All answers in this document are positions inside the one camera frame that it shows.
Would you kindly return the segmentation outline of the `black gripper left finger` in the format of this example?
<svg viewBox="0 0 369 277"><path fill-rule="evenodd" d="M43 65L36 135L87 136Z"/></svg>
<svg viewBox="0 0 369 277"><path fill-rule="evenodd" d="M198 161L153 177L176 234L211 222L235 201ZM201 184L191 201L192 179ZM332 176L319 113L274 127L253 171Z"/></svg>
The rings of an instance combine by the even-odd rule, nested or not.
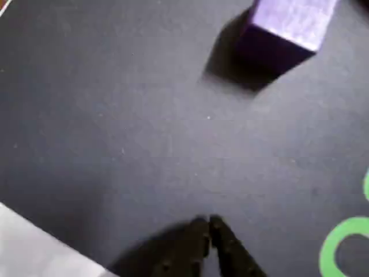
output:
<svg viewBox="0 0 369 277"><path fill-rule="evenodd" d="M201 276L204 259L209 254L209 223L196 217L184 233L171 244L156 263L152 276Z"/></svg>

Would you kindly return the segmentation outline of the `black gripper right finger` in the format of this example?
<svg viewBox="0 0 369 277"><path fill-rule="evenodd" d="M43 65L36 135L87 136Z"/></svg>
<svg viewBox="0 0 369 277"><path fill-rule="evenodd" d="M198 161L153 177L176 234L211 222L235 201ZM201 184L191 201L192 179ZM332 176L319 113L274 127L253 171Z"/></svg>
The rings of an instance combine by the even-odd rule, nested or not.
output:
<svg viewBox="0 0 369 277"><path fill-rule="evenodd" d="M210 216L209 231L221 276L267 276L221 216Z"/></svg>

